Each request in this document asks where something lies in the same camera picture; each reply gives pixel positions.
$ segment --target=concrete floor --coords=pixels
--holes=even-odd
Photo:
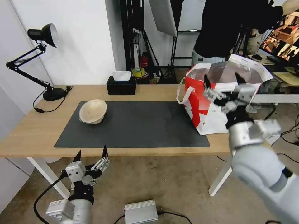
[[[254,115],[264,118],[269,108],[259,110]],[[279,104],[272,118],[278,119],[283,130],[294,125],[298,113],[295,104]],[[295,141],[295,135],[286,138]],[[299,160],[298,147],[279,139],[273,148]],[[218,155],[227,159],[229,155]],[[92,207],[94,224],[109,224],[123,215],[124,205],[155,199],[159,210],[172,211],[188,216],[193,223],[265,223],[275,219],[264,207],[263,202],[243,183],[230,176],[214,197],[208,193],[218,172],[224,165],[214,155],[210,156],[173,156],[173,157],[112,157],[109,168],[98,179],[94,187],[95,203]],[[299,174],[299,164],[284,156],[280,159],[289,169]],[[50,164],[55,173],[71,162],[63,158]],[[98,158],[84,158],[84,164],[92,164]],[[68,179],[63,180],[69,188]],[[22,187],[15,198],[0,214],[0,223],[41,223],[34,215],[33,203],[49,183],[38,171]],[[38,210],[43,217],[49,203],[61,199],[51,189],[39,202]],[[159,223],[188,223],[183,218],[162,215]]]

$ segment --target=fire extinguisher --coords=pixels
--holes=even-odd
[[[149,57],[147,52],[143,52],[140,60],[140,66],[141,67],[147,67],[149,65]]]

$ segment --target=bowl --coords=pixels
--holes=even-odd
[[[90,100],[82,105],[79,120],[86,124],[100,123],[107,111],[107,104],[103,100]]]

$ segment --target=lamp arm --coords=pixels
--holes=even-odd
[[[41,52],[32,56],[31,58],[28,58],[28,59],[23,59],[21,60],[23,57],[27,56],[28,54],[36,51],[36,50],[40,50]],[[34,49],[32,49],[31,51],[28,51],[27,53],[23,54],[22,56],[14,59],[13,61],[10,61],[10,62],[7,62],[6,63],[6,66],[7,68],[9,68],[10,70],[13,70],[17,73],[19,73],[20,75],[32,80],[33,82],[45,87],[47,90],[49,88],[52,88],[50,83],[46,84],[44,83],[43,81],[39,80],[38,78],[35,78],[29,74],[27,74],[26,72],[22,71],[19,69],[19,67],[21,67],[22,65],[26,64],[27,62],[35,59],[36,57],[40,56],[41,54],[45,53],[46,52],[46,45],[43,45],[43,44],[39,44],[38,46],[36,46]]]

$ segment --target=bag handle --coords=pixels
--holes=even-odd
[[[177,89],[177,102],[178,102],[179,104],[184,104],[184,103],[186,103],[187,100],[189,99],[189,96],[190,96],[191,92],[194,92],[194,88],[193,88],[193,87],[189,87],[189,88],[187,89],[185,95],[184,95],[183,100],[180,101],[180,100],[178,99],[178,96],[180,95],[181,86],[182,86],[182,83],[183,83],[183,80],[184,80],[184,79],[186,79],[186,77],[182,78],[180,84],[178,85],[178,89]]]

